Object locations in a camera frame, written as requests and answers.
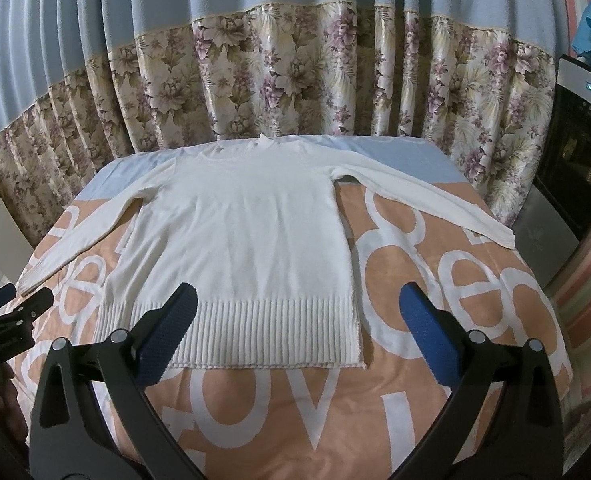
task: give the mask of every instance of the metal screw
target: metal screw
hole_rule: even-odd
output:
[[[484,335],[483,332],[480,332],[479,330],[471,330],[469,332],[469,339],[472,343],[476,343],[479,345],[484,343],[487,340],[487,337]]]
[[[62,350],[64,348],[64,345],[66,345],[66,339],[64,337],[59,337],[53,342],[51,348],[53,348],[54,350]]]
[[[540,352],[544,348],[543,344],[538,339],[531,339],[531,341],[529,341],[529,347],[535,352]]]
[[[126,330],[115,330],[109,336],[109,339],[112,343],[122,343],[127,338],[127,331]]]

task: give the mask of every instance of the floral curtain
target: floral curtain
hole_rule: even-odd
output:
[[[267,4],[148,32],[66,74],[0,132],[0,195],[36,245],[112,159],[287,134],[435,142],[511,225],[555,60],[504,30],[352,2]]]

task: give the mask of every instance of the curtain fold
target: curtain fold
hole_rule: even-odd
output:
[[[0,23],[19,25],[11,1]],[[435,142],[511,224],[546,140],[556,4],[33,1],[40,34],[33,16],[25,50],[0,53],[0,195],[35,245],[117,157],[260,133],[408,135]],[[23,65],[2,58],[20,55],[15,80]]]

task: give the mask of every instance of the bedsheet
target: bedsheet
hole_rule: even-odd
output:
[[[424,145],[410,140],[392,143],[388,150],[413,146],[409,152],[416,158],[421,154],[422,160],[444,164],[446,159],[440,163],[431,153],[433,146],[426,144],[425,150]],[[127,180],[147,171],[153,164],[148,157],[156,156],[169,153],[136,155],[118,161],[106,175],[100,172],[99,184],[92,181],[69,206],[29,266]],[[127,177],[129,168],[137,175]],[[415,176],[425,171],[438,187],[484,206],[469,184],[449,181],[448,167],[439,176],[447,182],[436,182],[439,171],[426,171],[426,164],[414,169],[411,162],[408,168]],[[453,312],[466,330],[477,328],[506,344],[541,339],[560,395],[568,388],[571,366],[555,313],[516,251],[385,200],[359,184],[337,183],[336,196],[354,258],[368,367],[169,368],[159,384],[147,388],[147,396],[182,449],[212,480],[386,479],[402,463],[449,394],[433,379],[400,316],[400,287],[409,281],[418,282],[436,306]],[[12,360],[27,415],[51,342],[58,336],[74,344],[91,341],[103,282],[119,262],[138,206],[133,204],[111,234],[46,283],[54,291],[54,307],[34,324],[34,348]],[[175,286],[170,284],[170,294]],[[96,392],[118,447],[136,458],[106,389],[97,384]],[[498,394],[499,385],[494,385],[460,458],[482,438]]]

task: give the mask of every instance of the ribbed hem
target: ribbed hem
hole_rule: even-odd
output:
[[[162,306],[101,305],[94,340]],[[200,301],[170,367],[364,367],[352,294],[334,298]]]

